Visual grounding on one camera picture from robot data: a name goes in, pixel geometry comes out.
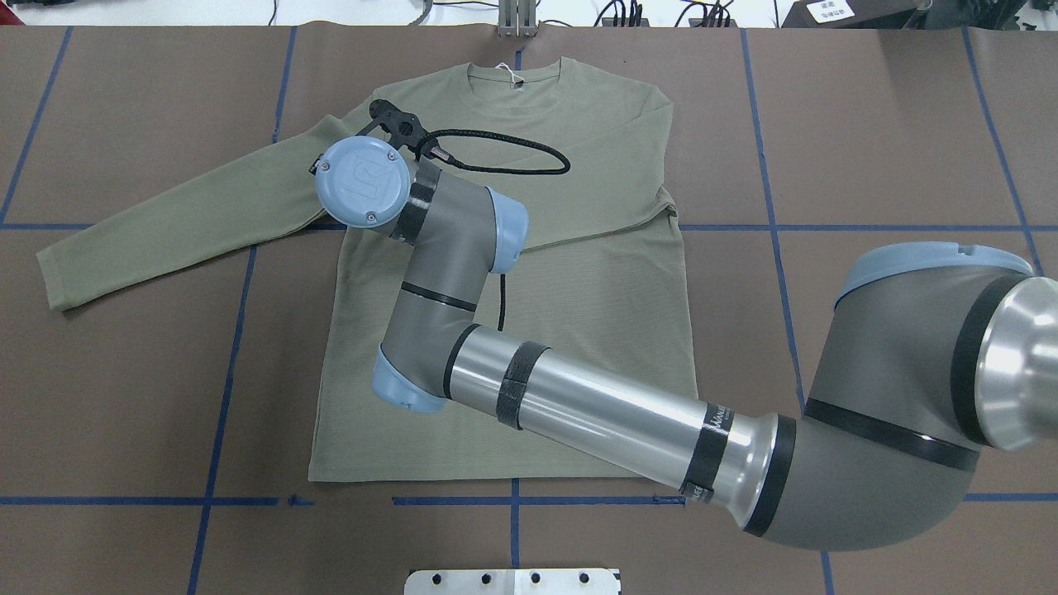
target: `blue cap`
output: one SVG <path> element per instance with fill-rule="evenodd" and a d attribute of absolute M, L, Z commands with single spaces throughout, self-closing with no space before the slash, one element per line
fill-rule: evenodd
<path fill-rule="evenodd" d="M 529 211 L 513 198 L 488 188 L 492 195 L 492 211 L 496 215 L 496 255 L 492 260 L 494 273 L 506 273 L 514 268 L 529 235 Z"/>
<path fill-rule="evenodd" d="M 893 244 L 875 248 L 856 260 L 834 305 L 837 307 L 838 302 L 850 292 L 880 278 L 923 269 L 960 266 L 997 267 L 1033 274 L 1033 267 L 1024 258 L 987 246 L 962 246 L 954 241 Z"/>
<path fill-rule="evenodd" d="M 320 202 L 351 228 L 389 222 L 404 208 L 411 188 L 407 164 L 397 149 L 373 137 L 342 139 L 316 163 Z"/>
<path fill-rule="evenodd" d="M 382 345 L 379 345 L 379 355 L 375 360 L 371 390 L 387 403 L 416 413 L 437 413 L 448 400 L 431 395 L 397 372 L 382 353 Z"/>

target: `shirt sleeve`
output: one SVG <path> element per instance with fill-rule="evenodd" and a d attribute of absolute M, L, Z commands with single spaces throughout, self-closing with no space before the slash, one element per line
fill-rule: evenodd
<path fill-rule="evenodd" d="M 37 254 L 53 310 L 252 244 L 294 233 L 323 215 L 309 166 L 367 123 L 368 102 L 344 119 L 254 151 L 180 184 Z"/>

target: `black rubber ring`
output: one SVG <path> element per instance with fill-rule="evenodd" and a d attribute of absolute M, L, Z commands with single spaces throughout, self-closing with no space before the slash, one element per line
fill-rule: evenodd
<path fill-rule="evenodd" d="M 706 417 L 701 420 L 698 441 L 694 445 L 694 454 L 687 466 L 683 485 L 679 489 L 681 494 L 703 502 L 712 498 L 713 482 L 720 468 L 733 421 L 734 413 L 730 409 L 709 403 Z"/>
<path fill-rule="evenodd" d="M 973 471 L 978 465 L 974 450 L 828 402 L 808 399 L 804 416 L 952 469 Z"/>
<path fill-rule="evenodd" d="M 467 342 L 467 338 L 470 337 L 474 329 L 481 326 L 480 324 L 474 323 L 463 329 L 459 333 L 459 339 L 456 339 L 456 344 L 452 346 L 452 351 L 449 353 L 449 361 L 444 364 L 444 398 L 452 400 L 452 391 L 449 385 L 452 384 L 452 368 L 456 365 L 456 358 L 459 356 L 459 349 L 462 348 L 462 344 Z"/>
<path fill-rule="evenodd" d="M 420 298 L 425 298 L 426 300 L 433 300 L 434 302 L 439 302 L 445 306 L 452 306 L 453 308 L 459 308 L 460 310 L 467 310 L 468 312 L 473 312 L 477 310 L 477 304 L 472 304 L 470 302 L 464 302 L 458 298 L 453 298 L 451 295 L 445 295 L 443 293 L 438 293 L 434 290 L 426 289 L 425 287 L 419 287 L 418 285 L 412 285 L 408 282 L 404 282 L 400 286 L 401 289 L 407 291 L 408 293 L 415 293 Z"/>
<path fill-rule="evenodd" d="M 529 375 L 532 374 L 536 360 L 547 349 L 547 345 L 526 341 L 518 345 L 517 350 L 511 356 L 511 363 L 504 373 L 504 381 L 499 384 L 499 395 L 496 398 L 496 419 L 500 423 L 515 430 L 522 429 L 522 425 L 518 423 L 518 411 L 522 410 L 522 398 L 526 394 Z"/>
<path fill-rule="evenodd" d="M 401 209 L 397 217 L 397 224 L 394 231 L 389 232 L 389 237 L 397 241 L 403 241 L 409 246 L 415 246 L 422 231 L 422 223 L 426 220 L 426 212 L 434 200 L 434 193 L 437 191 L 437 182 L 440 180 L 441 170 L 430 162 L 420 163 L 419 170 L 412 182 L 412 192 L 407 197 L 407 202 Z"/>
<path fill-rule="evenodd" d="M 963 321 L 963 328 L 959 331 L 959 339 L 955 340 L 955 348 L 951 356 L 951 407 L 955 411 L 955 420 L 959 421 L 963 433 L 979 445 L 992 446 L 985 437 L 981 420 L 978 419 L 974 386 L 981 343 L 1000 302 L 1016 285 L 1026 278 L 1028 275 L 1016 273 L 1003 275 L 989 283 L 970 306 L 966 320 Z"/>
<path fill-rule="evenodd" d="M 776 510 L 779 509 L 779 501 L 782 500 L 783 490 L 786 489 L 786 477 L 790 473 L 796 443 L 797 422 L 785 415 L 780 415 L 779 426 L 776 427 L 776 448 L 771 450 L 771 461 L 768 463 L 768 472 L 764 474 L 761 495 L 756 499 L 753 513 L 749 516 L 749 521 L 742 529 L 749 535 L 761 537 L 771 526 Z"/>

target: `white floor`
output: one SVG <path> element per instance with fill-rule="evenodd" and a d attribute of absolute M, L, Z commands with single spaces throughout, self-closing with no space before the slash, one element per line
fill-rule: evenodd
<path fill-rule="evenodd" d="M 41 6 L 18 4 L 12 10 L 26 24 L 99 25 L 250 25 L 268 24 L 276 2 L 276 24 L 327 20 L 343 24 L 405 24 L 422 11 L 422 0 L 76 0 L 72 4 Z M 792 0 L 776 0 L 780 19 Z M 589 26 L 605 0 L 541 0 L 537 19 L 560 19 Z M 687 4 L 680 0 L 646 0 L 643 16 L 652 26 L 672 26 Z M 734 0 L 729 11 L 740 26 L 776 26 L 772 0 Z M 692 8 L 687 16 L 697 17 Z M 1058 31 L 1058 16 L 1026 7 L 1023 23 Z M 435 5 L 423 24 L 496 22 L 496 10 L 480 5 Z M 688 26 L 687 18 L 680 26 Z"/>

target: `white sticker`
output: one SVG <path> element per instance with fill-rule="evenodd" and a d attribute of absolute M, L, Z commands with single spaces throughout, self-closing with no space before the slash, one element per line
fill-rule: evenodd
<path fill-rule="evenodd" d="M 811 13 L 811 18 L 816 19 L 816 22 L 839 21 L 856 16 L 856 13 L 849 7 L 849 2 L 845 2 L 845 0 L 823 0 L 822 2 L 808 4 L 807 8 Z"/>

